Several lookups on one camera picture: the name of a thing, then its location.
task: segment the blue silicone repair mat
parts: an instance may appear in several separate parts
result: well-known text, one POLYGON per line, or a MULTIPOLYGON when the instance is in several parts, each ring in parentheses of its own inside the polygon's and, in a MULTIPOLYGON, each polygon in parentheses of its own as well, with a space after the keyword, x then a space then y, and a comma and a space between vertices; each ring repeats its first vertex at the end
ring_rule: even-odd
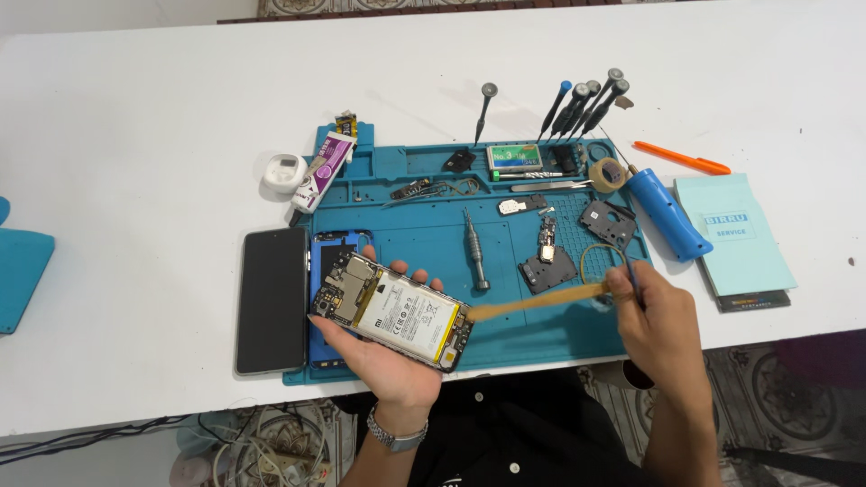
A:
MULTIPOLYGON (((316 146, 320 146, 334 125, 319 127, 316 146)), ((518 270, 518 264, 538 253, 541 217, 538 211, 501 216, 497 205, 503 199, 528 196, 537 192, 511 192, 511 186, 556 180, 584 180, 580 176, 560 179, 519 179, 492 182, 487 168, 487 146, 531 144, 532 141, 479 143, 471 148, 464 144, 443 146, 374 147, 373 125, 358 124, 358 148, 352 163, 334 180, 318 210, 301 224, 310 234, 320 231, 369 230, 375 239, 376 255, 381 263, 405 260, 414 269, 423 268, 430 278, 439 277, 445 294, 469 305, 512 302, 532 296, 518 270), (470 149, 477 157, 463 173, 443 172, 443 163, 457 149, 470 149), (479 190, 472 196, 430 197, 383 207, 391 201, 390 194, 420 178, 433 183, 475 178, 479 190), (484 272, 490 289, 475 290, 475 265, 469 255, 466 240, 466 218, 469 209, 475 231, 484 253, 484 272)), ((603 157, 616 158, 609 140, 583 140, 589 156, 588 165, 603 157)), ((541 147, 546 171, 557 171, 553 156, 541 147)), ((633 209, 625 190, 609 195, 598 194, 591 188, 542 192, 549 206, 548 213, 557 218, 556 244, 561 245, 579 266, 580 255, 592 244, 602 243, 580 222, 580 215, 591 198, 608 199, 612 203, 633 209)), ((635 259, 650 259, 643 233, 638 225, 626 255, 635 259)), ((613 250, 596 248, 585 258, 588 281, 599 282, 605 270, 619 265, 613 250)), ((580 285, 580 277, 564 282, 554 289, 580 285)), ((623 354, 623 343, 617 334, 616 314, 609 305, 595 300, 534 308, 500 316, 475 324, 458 370, 505 367, 554 362, 570 359, 623 354)), ((346 368, 314 369, 306 367, 298 373, 283 374, 287 386, 337 380, 355 380, 346 368)))

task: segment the orange pen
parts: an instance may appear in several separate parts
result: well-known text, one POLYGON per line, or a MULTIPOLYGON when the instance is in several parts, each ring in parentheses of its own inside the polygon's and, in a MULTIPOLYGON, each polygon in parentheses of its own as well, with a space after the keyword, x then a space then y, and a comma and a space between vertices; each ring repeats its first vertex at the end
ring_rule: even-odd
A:
POLYGON ((646 142, 641 141, 635 142, 635 147, 641 149, 642 151, 664 157, 665 159, 670 159, 674 162, 678 162, 689 167, 694 167, 694 169, 697 169, 698 171, 715 174, 716 176, 722 176, 731 173, 731 169, 728 166, 719 164, 718 162, 713 162, 709 159, 684 156, 680 153, 675 153, 674 151, 662 149, 661 147, 653 146, 652 144, 647 144, 646 142))

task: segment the blue soldering iron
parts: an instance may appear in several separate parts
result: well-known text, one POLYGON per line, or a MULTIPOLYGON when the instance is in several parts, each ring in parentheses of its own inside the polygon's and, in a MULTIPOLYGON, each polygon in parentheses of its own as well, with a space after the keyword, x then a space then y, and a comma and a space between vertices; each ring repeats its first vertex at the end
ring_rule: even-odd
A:
POLYGON ((674 197, 658 180, 652 169, 638 171, 629 164, 631 178, 625 186, 647 211, 649 218, 668 241, 676 260, 688 262, 713 250, 713 245, 695 230, 674 197))

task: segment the black screwdriver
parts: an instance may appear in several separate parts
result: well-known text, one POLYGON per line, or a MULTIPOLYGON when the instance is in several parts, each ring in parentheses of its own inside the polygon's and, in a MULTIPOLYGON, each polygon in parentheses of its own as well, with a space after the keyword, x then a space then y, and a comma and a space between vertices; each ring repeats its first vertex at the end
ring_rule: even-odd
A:
POLYGON ((586 82, 586 86, 590 87, 590 93, 574 108, 574 113, 572 113, 571 118, 569 118, 568 121, 565 123, 565 127, 562 127, 562 133, 559 135, 559 139, 562 139, 562 136, 565 135, 566 132, 572 130, 572 128, 577 125, 578 120, 580 119, 580 115, 582 115, 584 112, 584 107, 587 103, 590 102, 590 98, 597 95, 598 92, 601 91, 601 83, 599 83, 598 81, 589 80, 586 82))
POLYGON ((584 131, 580 133, 580 137, 578 140, 583 139, 584 135, 587 132, 591 131, 593 128, 598 125, 598 123, 607 115, 607 111, 611 109, 611 105, 613 105, 613 101, 617 99, 617 97, 621 94, 625 94, 625 92, 629 91, 629 82, 626 80, 619 80, 614 83, 613 88, 611 89, 611 94, 608 95, 607 99, 602 101, 601 105, 598 106, 595 110, 592 111, 592 115, 586 121, 586 125, 584 125, 584 131))
POLYGON ((601 88, 601 93, 598 94, 598 97, 595 99, 595 101, 592 103, 592 105, 589 108, 587 108, 586 110, 584 110, 584 112, 580 115, 580 118, 578 119, 577 125, 574 126, 574 128, 572 129, 572 134, 568 136, 568 139, 566 139, 565 142, 568 142, 569 140, 571 140, 572 137, 574 137, 574 133, 578 131, 580 126, 584 125, 586 120, 590 118, 590 115, 592 115, 592 110, 601 101, 604 94, 607 93, 607 90, 611 89, 611 87, 613 86, 614 83, 616 83, 617 81, 622 80, 622 79, 623 79, 623 72, 620 71, 619 69, 610 68, 607 70, 607 81, 604 82, 604 86, 601 88))
POLYGON ((544 132, 547 132, 550 122, 553 121, 553 116, 556 115, 556 109, 559 108, 559 104, 562 103, 562 99, 565 98, 565 94, 568 93, 568 90, 570 89, 572 89, 572 83, 570 81, 562 81, 559 84, 559 93, 556 95, 556 100, 553 101, 553 106, 550 107, 550 111, 547 112, 547 117, 544 118, 544 123, 541 124, 541 133, 539 133, 538 140, 535 141, 536 144, 539 143, 544 132))
POLYGON ((481 94, 484 95, 484 106, 481 107, 481 118, 475 124, 475 143, 472 147, 478 145, 478 139, 481 137, 481 131, 484 130, 484 115, 487 114, 487 106, 490 104, 490 99, 499 93, 499 89, 493 83, 484 83, 481 86, 481 94))
POLYGON ((559 111, 559 115, 557 115, 556 120, 553 121, 553 128, 551 129, 550 137, 547 138, 547 142, 550 142, 550 139, 552 139, 554 135, 562 131, 562 127, 565 127, 565 124, 568 123, 568 119, 570 119, 572 114, 574 114, 574 109, 577 108, 578 103, 585 100, 589 94, 590 87, 586 86, 586 83, 578 83, 574 85, 572 98, 568 101, 568 105, 565 105, 565 108, 559 111))

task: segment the glue tube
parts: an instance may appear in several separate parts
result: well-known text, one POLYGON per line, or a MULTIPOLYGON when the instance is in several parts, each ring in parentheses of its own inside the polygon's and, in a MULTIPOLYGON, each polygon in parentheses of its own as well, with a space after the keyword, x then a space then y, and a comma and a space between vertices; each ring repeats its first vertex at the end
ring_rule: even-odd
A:
POLYGON ((316 210, 327 189, 337 177, 337 172, 343 166, 346 157, 352 153, 352 146, 357 140, 342 133, 327 133, 325 142, 322 143, 322 147, 319 148, 319 152, 304 174, 301 186, 294 192, 290 202, 294 213, 288 226, 295 226, 304 213, 309 214, 316 210))

